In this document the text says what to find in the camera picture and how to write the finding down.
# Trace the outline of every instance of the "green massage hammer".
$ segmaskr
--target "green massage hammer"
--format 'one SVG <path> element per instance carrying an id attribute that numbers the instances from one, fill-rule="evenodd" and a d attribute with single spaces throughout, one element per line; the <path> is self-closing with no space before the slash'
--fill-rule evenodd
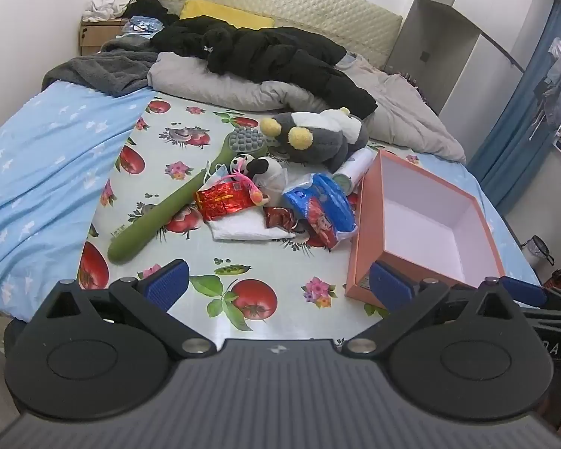
<path id="1" fill-rule="evenodd" d="M 259 130 L 239 127 L 225 137 L 223 148 L 212 162 L 209 172 L 216 172 L 217 164 L 229 167 L 238 154 L 250 154 L 258 159 L 265 156 L 267 151 L 266 138 Z M 121 265 L 135 257 L 175 214 L 194 200 L 194 194 L 203 186 L 205 174 L 206 169 L 203 169 L 113 238 L 108 248 L 108 260 Z"/>

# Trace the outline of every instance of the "orange box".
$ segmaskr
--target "orange box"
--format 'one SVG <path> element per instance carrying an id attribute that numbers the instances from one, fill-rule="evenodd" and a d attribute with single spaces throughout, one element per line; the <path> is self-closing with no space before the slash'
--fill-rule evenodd
<path id="1" fill-rule="evenodd" d="M 478 287 L 505 275 L 474 196 L 381 151 L 359 186 L 346 295 L 384 307 L 362 280 L 381 260 L 413 281 L 436 278 Z"/>

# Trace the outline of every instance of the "headboard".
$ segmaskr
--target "headboard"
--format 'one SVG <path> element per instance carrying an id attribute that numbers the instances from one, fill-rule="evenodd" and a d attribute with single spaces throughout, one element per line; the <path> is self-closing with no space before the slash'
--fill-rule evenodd
<path id="1" fill-rule="evenodd" d="M 180 13 L 185 0 L 162 0 Z M 209 0 L 270 16 L 275 26 L 316 32 L 382 67 L 395 45 L 402 17 L 366 0 Z"/>

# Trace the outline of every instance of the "green handle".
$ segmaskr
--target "green handle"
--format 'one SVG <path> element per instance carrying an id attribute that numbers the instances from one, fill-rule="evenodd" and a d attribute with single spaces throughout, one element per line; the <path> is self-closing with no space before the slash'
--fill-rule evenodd
<path id="1" fill-rule="evenodd" d="M 210 174 L 216 171 L 217 164 L 225 164 L 229 167 L 232 159 L 234 159 L 236 153 L 229 147 L 229 136 L 231 134 L 224 139 L 222 150 L 210 166 Z M 266 152 L 267 147 L 264 146 L 257 152 L 253 152 L 252 155 L 263 157 Z M 116 265 L 132 260 L 156 236 L 158 231 L 171 221 L 175 214 L 194 200 L 194 194 L 203 185 L 205 173 L 206 169 L 202 170 L 188 183 L 183 184 L 168 198 L 136 219 L 116 238 L 113 238 L 108 248 L 108 260 Z"/>

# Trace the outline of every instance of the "black device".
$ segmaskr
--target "black device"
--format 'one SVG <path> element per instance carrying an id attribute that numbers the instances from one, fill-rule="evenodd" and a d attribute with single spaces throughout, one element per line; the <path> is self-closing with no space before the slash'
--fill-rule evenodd
<path id="1" fill-rule="evenodd" d="M 561 319 L 535 312 L 533 328 L 498 282 L 421 282 L 340 350 L 228 339 L 219 351 L 136 283 L 55 286 L 7 355 L 24 413 L 0 448 L 561 448 L 534 413 L 554 373 L 537 332 Z"/>

